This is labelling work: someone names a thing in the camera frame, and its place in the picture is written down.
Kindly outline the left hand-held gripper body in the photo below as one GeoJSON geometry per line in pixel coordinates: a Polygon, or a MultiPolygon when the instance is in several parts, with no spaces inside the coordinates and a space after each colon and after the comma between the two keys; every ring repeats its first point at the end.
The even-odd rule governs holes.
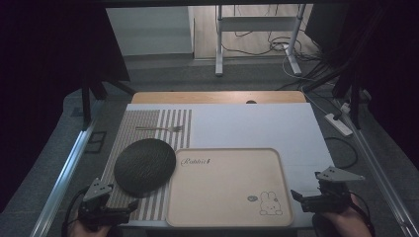
{"type": "Polygon", "coordinates": [[[107,185],[99,179],[95,179],[88,187],[78,207],[78,220],[85,227],[97,231],[100,226],[117,226],[113,224],[113,217],[121,213],[129,213],[127,207],[107,207],[112,191],[113,185],[107,185]]]}

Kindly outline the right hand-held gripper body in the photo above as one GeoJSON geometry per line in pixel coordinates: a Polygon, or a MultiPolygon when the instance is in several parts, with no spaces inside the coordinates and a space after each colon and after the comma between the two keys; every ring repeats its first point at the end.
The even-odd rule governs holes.
{"type": "Polygon", "coordinates": [[[348,182],[360,182],[366,178],[336,167],[328,167],[315,175],[321,192],[315,212],[342,212],[352,203],[348,182]]]}

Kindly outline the person's right hand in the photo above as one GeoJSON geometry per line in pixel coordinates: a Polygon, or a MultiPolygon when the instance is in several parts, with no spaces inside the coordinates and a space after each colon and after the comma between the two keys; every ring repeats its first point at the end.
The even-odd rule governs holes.
{"type": "Polygon", "coordinates": [[[323,220],[318,230],[321,237],[371,237],[362,216],[352,207],[341,213],[324,212],[320,216],[323,220]]]}

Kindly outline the person's left hand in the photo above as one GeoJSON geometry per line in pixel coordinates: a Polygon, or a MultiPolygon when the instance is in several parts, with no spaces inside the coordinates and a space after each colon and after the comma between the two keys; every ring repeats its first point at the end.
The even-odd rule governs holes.
{"type": "Polygon", "coordinates": [[[92,231],[85,227],[79,220],[76,220],[68,228],[68,237],[107,237],[111,227],[100,226],[97,231],[92,231]]]}

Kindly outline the dark round plate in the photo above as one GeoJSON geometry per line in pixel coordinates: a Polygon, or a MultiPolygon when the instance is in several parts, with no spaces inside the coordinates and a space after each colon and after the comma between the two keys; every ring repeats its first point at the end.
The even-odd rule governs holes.
{"type": "Polygon", "coordinates": [[[129,145],[118,156],[114,177],[126,193],[146,197],[165,185],[175,168],[174,149],[160,139],[146,138],[129,145]]]}

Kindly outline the white power strip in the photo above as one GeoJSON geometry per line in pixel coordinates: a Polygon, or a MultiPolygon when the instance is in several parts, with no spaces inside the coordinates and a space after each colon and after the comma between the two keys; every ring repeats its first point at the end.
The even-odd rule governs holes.
{"type": "Polygon", "coordinates": [[[328,114],[325,116],[325,119],[335,128],[337,129],[343,136],[349,137],[353,134],[353,131],[343,122],[341,122],[338,118],[335,119],[333,114],[328,114]]]}

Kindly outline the beige tray with rabbit print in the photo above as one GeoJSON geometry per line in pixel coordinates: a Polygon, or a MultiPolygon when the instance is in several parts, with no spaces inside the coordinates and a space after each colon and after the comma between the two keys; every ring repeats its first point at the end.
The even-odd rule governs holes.
{"type": "Polygon", "coordinates": [[[181,149],[166,220],[174,227],[286,227],[293,223],[279,153],[272,148],[181,149]]]}

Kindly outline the white table cover sheet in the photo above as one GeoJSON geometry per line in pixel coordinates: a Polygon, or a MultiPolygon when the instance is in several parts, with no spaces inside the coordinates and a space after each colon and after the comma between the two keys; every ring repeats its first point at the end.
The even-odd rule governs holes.
{"type": "MultiPolygon", "coordinates": [[[[289,189],[293,223],[303,228],[311,216],[292,200],[291,190],[306,196],[318,192],[315,172],[332,165],[328,148],[308,103],[254,105],[130,105],[127,111],[191,110],[189,148],[272,148],[281,159],[289,189]]],[[[132,226],[174,227],[165,221],[130,221],[132,226]]]]}

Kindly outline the striped placemat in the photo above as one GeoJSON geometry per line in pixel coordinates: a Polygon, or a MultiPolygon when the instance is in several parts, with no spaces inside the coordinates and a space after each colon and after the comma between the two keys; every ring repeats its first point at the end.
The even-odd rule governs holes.
{"type": "MultiPolygon", "coordinates": [[[[132,143],[145,138],[156,138],[167,142],[177,151],[189,148],[191,141],[191,110],[139,110],[126,111],[120,124],[116,140],[109,155],[102,181],[113,184],[114,188],[108,200],[109,207],[127,206],[134,197],[124,192],[114,178],[114,166],[118,156],[132,143]],[[135,130],[136,126],[177,126],[183,125],[180,132],[165,130],[135,130]]],[[[169,184],[166,183],[148,197],[139,200],[138,208],[130,215],[131,221],[165,221],[169,184]]]]}

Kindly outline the metal fork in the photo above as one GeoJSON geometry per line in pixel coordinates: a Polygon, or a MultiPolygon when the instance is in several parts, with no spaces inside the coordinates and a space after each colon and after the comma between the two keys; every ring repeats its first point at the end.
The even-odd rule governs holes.
{"type": "Polygon", "coordinates": [[[159,127],[159,126],[136,126],[135,130],[165,130],[168,132],[180,132],[184,128],[183,125],[159,127]]]}

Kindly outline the black metal stand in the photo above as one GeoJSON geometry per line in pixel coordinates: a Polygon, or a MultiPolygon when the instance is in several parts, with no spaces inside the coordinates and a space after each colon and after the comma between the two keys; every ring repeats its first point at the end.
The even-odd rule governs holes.
{"type": "Polygon", "coordinates": [[[346,95],[348,90],[351,90],[350,95],[350,119],[356,129],[360,129],[359,123],[359,104],[360,104],[360,85],[358,80],[358,73],[355,65],[352,62],[346,62],[342,66],[334,69],[329,74],[314,81],[312,84],[301,89],[302,93],[308,93],[321,85],[326,84],[338,77],[338,82],[332,90],[335,98],[342,98],[346,95]]]}
{"type": "Polygon", "coordinates": [[[82,94],[82,112],[83,112],[83,127],[82,130],[86,130],[92,123],[92,110],[90,95],[93,95],[96,100],[106,100],[108,92],[105,89],[104,82],[111,84],[112,86],[126,92],[133,96],[136,91],[125,85],[121,81],[115,80],[110,76],[100,75],[96,78],[85,75],[81,81],[81,94],[82,94]]]}

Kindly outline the dark curtain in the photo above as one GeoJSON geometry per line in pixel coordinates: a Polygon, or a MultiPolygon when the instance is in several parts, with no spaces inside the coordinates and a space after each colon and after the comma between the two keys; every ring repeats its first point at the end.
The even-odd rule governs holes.
{"type": "Polygon", "coordinates": [[[126,80],[105,7],[89,0],[0,0],[0,213],[83,84],[126,80]]]}
{"type": "Polygon", "coordinates": [[[356,75],[370,112],[419,170],[419,0],[316,3],[305,33],[333,66],[371,36],[356,75]]]}

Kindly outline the white metal stand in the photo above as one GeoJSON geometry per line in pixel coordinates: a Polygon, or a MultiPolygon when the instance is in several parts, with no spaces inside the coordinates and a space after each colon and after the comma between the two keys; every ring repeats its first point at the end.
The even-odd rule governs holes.
{"type": "Polygon", "coordinates": [[[299,28],[302,23],[306,5],[300,4],[295,17],[223,17],[222,6],[216,9],[216,53],[215,75],[223,75],[222,34],[227,32],[291,32],[288,43],[284,43],[284,50],[295,76],[301,75],[300,67],[293,52],[299,28]]]}

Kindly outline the aluminium rail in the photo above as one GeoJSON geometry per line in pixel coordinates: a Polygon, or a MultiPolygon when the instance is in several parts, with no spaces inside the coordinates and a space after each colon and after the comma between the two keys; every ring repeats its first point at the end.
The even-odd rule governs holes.
{"type": "Polygon", "coordinates": [[[359,126],[346,113],[341,120],[354,138],[395,221],[394,237],[419,237],[419,171],[377,123],[366,105],[359,108],[359,126]]]}
{"type": "Polygon", "coordinates": [[[88,143],[89,137],[93,132],[94,126],[98,119],[98,113],[103,107],[105,101],[98,100],[93,103],[91,121],[86,128],[83,128],[76,137],[76,140],[63,164],[62,169],[54,183],[54,186],[46,200],[41,214],[30,234],[30,237],[46,237],[51,224],[58,212],[61,202],[69,187],[71,178],[78,165],[79,160],[83,156],[84,149],[88,143]]]}

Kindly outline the small black frame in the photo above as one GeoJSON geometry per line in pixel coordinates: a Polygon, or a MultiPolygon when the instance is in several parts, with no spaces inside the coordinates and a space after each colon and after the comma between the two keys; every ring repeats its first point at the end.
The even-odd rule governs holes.
{"type": "Polygon", "coordinates": [[[91,134],[85,148],[85,152],[89,154],[98,154],[101,152],[107,133],[105,131],[95,131],[91,134]]]}

